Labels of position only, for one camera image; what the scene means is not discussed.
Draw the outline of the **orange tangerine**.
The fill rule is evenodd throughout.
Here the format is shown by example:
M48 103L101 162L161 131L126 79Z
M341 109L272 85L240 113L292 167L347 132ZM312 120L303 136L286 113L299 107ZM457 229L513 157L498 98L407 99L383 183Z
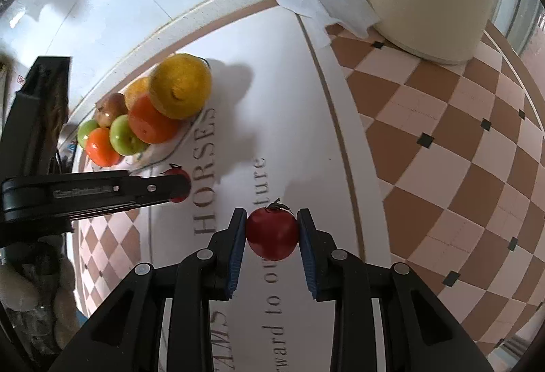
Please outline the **orange tangerine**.
M85 151L91 161L100 167L117 165L122 160L110 143L110 130L107 128L97 128L89 134Z
M183 121L166 117L152 105L149 95L144 94L130 108L128 124L144 143L160 144L173 139L182 128Z

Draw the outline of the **orange tangerine front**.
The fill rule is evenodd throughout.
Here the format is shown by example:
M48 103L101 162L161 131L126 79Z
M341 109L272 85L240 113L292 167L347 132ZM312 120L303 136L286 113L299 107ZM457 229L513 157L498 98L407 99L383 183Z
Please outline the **orange tangerine front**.
M100 167L117 165L122 160L110 143L110 130L107 128L97 128L89 134L85 151L91 161Z

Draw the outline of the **yellow citrus fruit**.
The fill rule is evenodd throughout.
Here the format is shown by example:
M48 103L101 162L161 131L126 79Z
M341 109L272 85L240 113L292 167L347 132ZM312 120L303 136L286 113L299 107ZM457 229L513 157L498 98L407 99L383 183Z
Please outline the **yellow citrus fruit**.
M140 77L139 79L134 80L127 86L126 91L124 92L125 104L127 110L130 110L136 101L143 95L148 92L149 87L149 77Z

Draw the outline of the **checkered counter mat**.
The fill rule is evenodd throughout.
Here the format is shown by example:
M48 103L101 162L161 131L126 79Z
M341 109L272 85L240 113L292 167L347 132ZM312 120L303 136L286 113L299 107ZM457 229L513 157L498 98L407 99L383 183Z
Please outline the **checkered counter mat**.
M488 26L466 63L423 61L379 35L328 29L273 1L193 28L177 21L107 75L123 90L175 53L209 61L213 92L171 162L182 203L80 221L77 291L91 314L141 261L177 263L232 211L307 208L336 244L414 269L497 371L544 305L544 117L530 74Z

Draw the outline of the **green apple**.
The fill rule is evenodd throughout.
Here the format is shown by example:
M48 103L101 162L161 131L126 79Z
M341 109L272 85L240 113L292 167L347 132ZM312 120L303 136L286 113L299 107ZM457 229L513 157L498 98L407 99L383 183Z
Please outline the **green apple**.
M147 150L148 144L130 129L128 114L117 117L110 127L110 143L121 156L133 156Z
M94 119L86 120L81 123L78 128L77 140L82 149L86 148L89 135L99 127L99 124Z

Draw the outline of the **brown apple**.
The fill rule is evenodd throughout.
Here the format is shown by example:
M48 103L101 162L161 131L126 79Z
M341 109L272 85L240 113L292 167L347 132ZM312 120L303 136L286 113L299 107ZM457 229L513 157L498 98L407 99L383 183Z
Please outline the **brown apple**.
M114 93L96 105L93 118L101 128L110 128L115 119L127 113L125 96Z

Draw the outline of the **large yellow orange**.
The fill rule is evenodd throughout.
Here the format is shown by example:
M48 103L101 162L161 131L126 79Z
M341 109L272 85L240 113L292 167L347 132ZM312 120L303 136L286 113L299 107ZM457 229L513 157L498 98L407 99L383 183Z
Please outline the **large yellow orange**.
M149 76L152 105L172 119L185 119L199 113L211 92L208 62L190 54L168 57Z

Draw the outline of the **floral ceramic plate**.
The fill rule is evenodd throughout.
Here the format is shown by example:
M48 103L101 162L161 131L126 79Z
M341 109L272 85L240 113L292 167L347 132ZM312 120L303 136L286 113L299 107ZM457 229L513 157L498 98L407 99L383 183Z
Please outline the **floral ceramic plate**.
M171 156L175 152L176 148L179 147L184 141L188 138L188 135L194 130L194 127L197 125L198 120L204 115L205 106L200 110L199 113L192 117L185 119L178 119L183 121L182 128L178 131L178 134L175 135L173 139L168 142L160 144L148 144L146 151L137 153L133 156L122 156L122 160L117 164L110 166L114 169L127 169L131 172L139 172L149 166L158 164L165 160L167 157ZM94 162L93 168L95 170L99 168L110 168L110 167L100 167Z

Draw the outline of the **green apple front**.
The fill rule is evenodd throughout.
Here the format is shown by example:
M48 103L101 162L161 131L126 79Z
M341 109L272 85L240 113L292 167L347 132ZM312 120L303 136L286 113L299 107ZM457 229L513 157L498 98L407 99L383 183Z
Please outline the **green apple front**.
M147 150L148 144L130 129L128 114L117 117L110 127L110 143L121 156L133 156Z

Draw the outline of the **red cherry tomato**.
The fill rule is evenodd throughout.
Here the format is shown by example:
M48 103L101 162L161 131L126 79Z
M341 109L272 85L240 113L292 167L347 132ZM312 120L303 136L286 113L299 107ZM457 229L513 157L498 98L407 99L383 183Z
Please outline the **red cherry tomato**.
M284 260L297 247L297 219L279 199L253 211L245 228L250 248L264 260Z
M186 200L191 191L191 177L188 172L181 165L171 163L162 174L174 177L175 187L169 198L171 203L182 203Z

